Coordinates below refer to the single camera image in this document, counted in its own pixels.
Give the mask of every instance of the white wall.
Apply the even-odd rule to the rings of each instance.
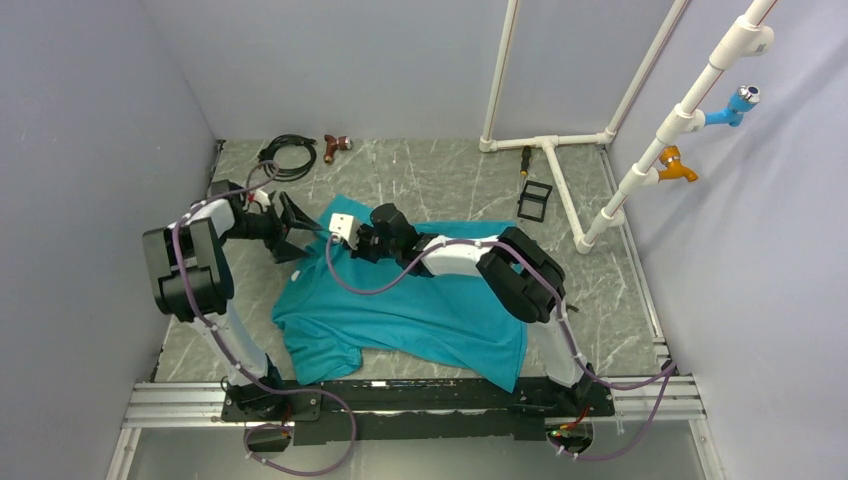
[[[0,477],[103,478],[167,320],[144,230],[213,137],[137,0],[0,6]]]
[[[744,0],[693,2],[612,148],[618,178],[703,69]],[[756,83],[741,127],[680,139],[701,179],[626,211],[675,358],[695,374],[733,479],[848,472],[848,4],[780,2],[772,50],[701,104]]]
[[[477,138],[507,0],[143,3],[218,137]],[[522,3],[498,135],[603,130],[671,0],[612,3]]]

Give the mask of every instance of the cable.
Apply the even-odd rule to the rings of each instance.
[[[250,180],[253,177],[253,174],[257,170],[259,170],[260,168],[264,168],[264,166],[269,166],[271,168],[272,175],[269,175],[268,179],[263,180],[262,182],[251,187],[250,186]],[[348,457],[350,457],[350,454],[353,452],[353,445],[354,445],[354,442],[356,441],[356,417],[354,417],[354,415],[353,415],[353,410],[351,410],[350,406],[348,406],[348,404],[345,403],[344,400],[342,400],[338,395],[336,395],[334,393],[331,393],[331,392],[328,392],[328,391],[325,391],[325,390],[315,389],[315,388],[298,388],[298,389],[292,389],[292,390],[278,390],[276,388],[271,388],[271,387],[263,384],[262,382],[259,381],[258,378],[256,378],[255,375],[253,375],[251,372],[249,372],[247,369],[245,369],[241,365],[241,363],[238,362],[238,360],[235,358],[235,356],[233,356],[232,352],[230,352],[230,350],[227,348],[227,345],[221,340],[221,337],[218,335],[218,333],[215,330],[212,329],[213,323],[208,318],[206,318],[205,315],[203,315],[203,312],[201,312],[200,307],[197,304],[197,299],[194,296],[194,290],[192,289],[191,283],[188,280],[188,271],[187,271],[187,268],[186,268],[186,262],[185,262],[185,258],[183,257],[182,248],[180,247],[180,235],[179,235],[180,229],[183,227],[183,225],[185,225],[186,222],[191,220],[191,218],[201,208],[203,208],[204,206],[206,206],[209,203],[212,203],[216,200],[220,200],[222,198],[226,198],[226,197],[233,196],[233,195],[241,195],[241,194],[250,192],[252,190],[256,190],[257,188],[261,188],[265,185],[268,185],[269,183],[271,183],[274,180],[274,177],[276,176],[276,174],[278,172],[279,172],[279,167],[273,162],[273,160],[267,161],[267,162],[260,162],[259,164],[254,166],[250,170],[250,172],[247,174],[247,181],[245,182],[245,185],[246,185],[245,188],[241,188],[241,189],[238,189],[238,190],[231,190],[229,192],[221,193],[221,194],[218,194],[218,195],[213,195],[210,198],[207,198],[203,201],[200,201],[200,202],[192,205],[191,208],[189,209],[188,213],[186,213],[185,215],[180,217],[179,220],[177,220],[174,227],[171,229],[171,241],[174,245],[174,257],[176,258],[177,268],[179,269],[180,276],[182,277],[182,280],[183,280],[183,286],[185,287],[185,291],[186,291],[186,299],[188,300],[189,306],[191,307],[191,311],[194,313],[194,315],[197,317],[197,319],[209,329],[209,333],[211,334],[212,339],[215,341],[215,344],[218,345],[218,348],[221,350],[221,353],[224,354],[224,357],[227,359],[228,362],[230,362],[230,364],[233,366],[233,368],[235,368],[239,373],[244,375],[245,378],[247,378],[248,380],[253,382],[256,386],[258,386],[259,388],[261,388],[262,390],[264,390],[264,391],[266,391],[270,394],[273,394],[273,395],[296,395],[296,394],[307,393],[307,394],[313,394],[313,395],[314,394],[324,395],[324,396],[331,398],[336,403],[338,403],[342,407],[342,409],[345,411],[345,413],[348,414],[348,417],[350,418],[351,432],[350,432],[350,443],[348,444],[347,449],[345,450],[344,454],[342,454],[342,456],[335,463],[333,463],[329,467],[326,467],[326,468],[323,468],[321,470],[317,470],[317,471],[314,471],[314,472],[304,472],[304,471],[300,471],[300,470],[292,470],[292,469],[283,467],[282,465],[278,465],[274,462],[269,461],[268,459],[260,457],[259,455],[257,455],[256,453],[254,453],[253,451],[250,450],[248,440],[254,432],[256,432],[258,430],[268,430],[268,429],[271,429],[271,428],[281,429],[281,430],[284,430],[286,432],[290,432],[291,429],[289,427],[286,427],[285,425],[263,424],[263,425],[259,425],[258,427],[251,428],[245,434],[244,446],[245,446],[245,451],[247,452],[247,457],[252,458],[252,459],[256,460],[257,462],[259,462],[259,463],[261,463],[265,466],[271,467],[275,470],[278,470],[280,472],[288,473],[289,475],[297,475],[297,476],[301,476],[301,477],[315,477],[315,476],[319,476],[319,475],[324,475],[325,473],[329,473],[329,472],[335,470],[336,468],[341,466],[341,464],[344,463],[345,460],[347,460]]]
[[[292,134],[280,135],[279,137],[271,140],[271,143],[269,143],[267,147],[259,150],[257,159],[262,165],[262,171],[265,172],[265,175],[269,178],[273,178],[277,182],[293,182],[305,177],[306,174],[309,173],[309,170],[312,169],[312,166],[315,165],[315,160],[318,158],[318,154],[315,152],[315,147],[313,147],[313,145],[315,145],[315,140],[311,138]],[[277,150],[285,146],[305,147],[309,150],[309,161],[295,168],[280,168],[275,164],[277,168],[273,169],[271,163],[274,161],[274,155],[277,154]]]
[[[427,255],[433,253],[434,251],[436,251],[440,248],[443,248],[443,247],[447,247],[447,246],[450,246],[450,245],[476,245],[478,247],[481,247],[481,246],[482,247],[497,247],[497,248],[504,250],[505,252],[509,253],[512,256],[512,258],[515,259],[515,261],[520,263],[521,266],[524,267],[524,269],[527,272],[529,272],[530,275],[537,282],[539,282],[539,284],[542,285],[542,287],[544,287],[544,289],[547,290],[548,293],[550,293],[551,296],[554,298],[556,321],[557,321],[557,323],[559,323],[560,330],[562,331],[563,335],[565,335],[565,339],[568,342],[568,347],[571,350],[571,353],[572,353],[573,358],[574,358],[574,362],[577,364],[578,367],[580,367],[581,370],[583,370],[583,373],[585,373],[589,378],[591,378],[596,383],[598,383],[598,384],[600,384],[600,385],[602,385],[606,388],[609,388],[611,390],[635,390],[637,388],[644,387],[645,385],[649,385],[649,384],[657,381],[660,378],[663,379],[663,384],[662,384],[662,387],[660,388],[659,394],[657,395],[657,401],[654,404],[654,408],[651,410],[650,415],[648,415],[648,419],[645,422],[645,424],[642,426],[642,429],[640,429],[639,434],[636,435],[636,437],[634,438],[633,441],[631,441],[630,444],[628,444],[626,447],[624,447],[623,449],[621,449],[621,450],[619,450],[618,452],[615,452],[615,453],[611,453],[611,454],[607,454],[607,455],[600,455],[600,456],[596,456],[596,457],[585,457],[585,456],[579,457],[579,456],[575,455],[574,458],[577,459],[577,460],[586,460],[586,461],[611,460],[613,458],[618,458],[619,456],[624,455],[625,453],[630,451],[630,449],[632,449],[633,446],[636,445],[636,443],[641,441],[642,437],[647,432],[648,427],[654,421],[654,416],[656,415],[657,411],[659,410],[660,402],[662,402],[663,395],[665,394],[665,387],[668,385],[668,381],[671,379],[672,372],[674,372],[674,369],[677,367],[677,362],[671,362],[665,369],[663,369],[657,375],[655,375],[655,376],[653,376],[653,377],[651,377],[651,378],[649,378],[645,381],[634,383],[634,384],[631,384],[631,385],[615,385],[615,384],[609,383],[609,382],[603,380],[602,378],[598,377],[597,375],[595,375],[595,373],[592,372],[591,370],[589,370],[589,368],[586,366],[586,364],[581,362],[580,359],[579,359],[580,350],[578,350],[578,348],[577,348],[577,343],[575,342],[574,337],[571,334],[571,329],[568,328],[568,325],[567,325],[568,320],[565,319],[562,315],[562,304],[563,304],[562,297],[560,297],[560,295],[556,291],[556,289],[550,283],[548,283],[548,281],[545,280],[545,278],[535,268],[533,268],[533,266],[530,265],[527,262],[527,260],[525,260],[524,257],[521,256],[520,253],[518,253],[514,248],[507,245],[506,243],[499,242],[499,241],[480,242],[480,241],[476,241],[476,240],[468,240],[468,239],[462,239],[462,238],[453,238],[453,239],[447,240],[445,242],[437,243],[435,245],[432,245],[432,246],[424,249],[424,251],[421,252],[421,254],[419,254],[417,257],[415,257],[415,259],[413,259],[412,262],[410,262],[409,265],[407,265],[406,268],[403,269],[403,271],[400,273],[400,275],[397,276],[397,278],[395,278],[394,280],[389,282],[386,286],[380,287],[380,288],[377,288],[377,289],[374,289],[374,290],[360,290],[358,288],[354,288],[354,287],[348,285],[347,283],[345,283],[345,281],[342,280],[341,277],[339,277],[338,272],[336,272],[335,268],[333,267],[333,262],[331,261],[331,255],[330,254],[331,254],[331,248],[332,248],[333,243],[334,243],[334,239],[337,239],[337,238],[339,240],[341,240],[336,234],[332,234],[327,239],[327,245],[326,245],[326,248],[325,248],[325,256],[327,258],[327,268],[330,271],[330,275],[333,276],[333,278],[336,280],[336,282],[339,285],[342,286],[342,288],[344,288],[345,290],[348,290],[352,293],[357,293],[357,294],[360,294],[360,295],[376,295],[378,293],[385,292],[386,290],[394,287],[395,285],[397,285],[403,279],[403,277],[405,277],[413,268],[415,268],[415,265],[417,265],[419,262],[421,262],[421,260],[425,256],[427,256]]]

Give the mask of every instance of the gray marble surface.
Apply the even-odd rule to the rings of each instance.
[[[337,152],[336,161],[319,159],[305,178],[265,187],[284,189],[313,218],[334,196],[343,194],[366,205],[394,202],[410,222],[427,220],[515,220],[550,252],[566,273],[566,293],[580,313],[570,315],[583,352],[603,375],[642,375],[657,371],[648,320],[637,279],[621,235],[603,235],[589,255],[577,253],[561,200],[552,193],[544,223],[518,219],[521,188],[520,151],[481,154],[476,140],[355,140],[354,148]],[[243,184],[262,141],[228,141],[216,179]],[[583,225],[610,197],[596,146],[557,149],[562,170]],[[292,167],[308,158],[305,149],[286,147],[276,161]],[[544,154],[534,150],[530,178],[553,185]],[[300,246],[314,237],[293,232]],[[294,378],[282,332],[270,311],[294,265],[275,265],[260,242],[230,241],[224,246],[236,282],[235,304],[248,332],[270,355],[284,378]],[[537,346],[528,343],[522,375],[543,375]],[[191,328],[172,322],[156,381],[210,381],[225,375],[223,365]],[[363,351],[362,368],[347,378],[474,377],[467,369],[439,365],[398,351]]]

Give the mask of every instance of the faucet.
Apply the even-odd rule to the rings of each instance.
[[[742,123],[745,112],[751,111],[760,103],[760,89],[753,85],[742,85],[730,97],[724,110],[706,114],[704,125],[726,123],[738,127]]]
[[[669,145],[663,149],[660,162],[665,166],[665,170],[659,172],[660,180],[685,178],[692,183],[698,179],[698,174],[680,161],[680,149],[676,145]]]

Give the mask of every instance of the blue fabric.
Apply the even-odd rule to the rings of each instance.
[[[328,226],[332,213],[368,222],[371,209],[337,196],[321,215]],[[420,232],[449,237],[497,235],[511,222],[432,222]],[[331,380],[362,365],[362,348],[402,350],[433,362],[470,368],[507,391],[521,372],[527,329],[501,306],[488,285],[476,277],[407,276],[375,296],[344,290],[327,270],[327,233],[307,247],[313,254],[300,261],[300,274],[289,280],[271,312],[284,331],[286,349],[301,384]],[[394,260],[373,264],[352,260],[333,247],[333,266],[349,285],[374,289],[393,280],[401,269]]]

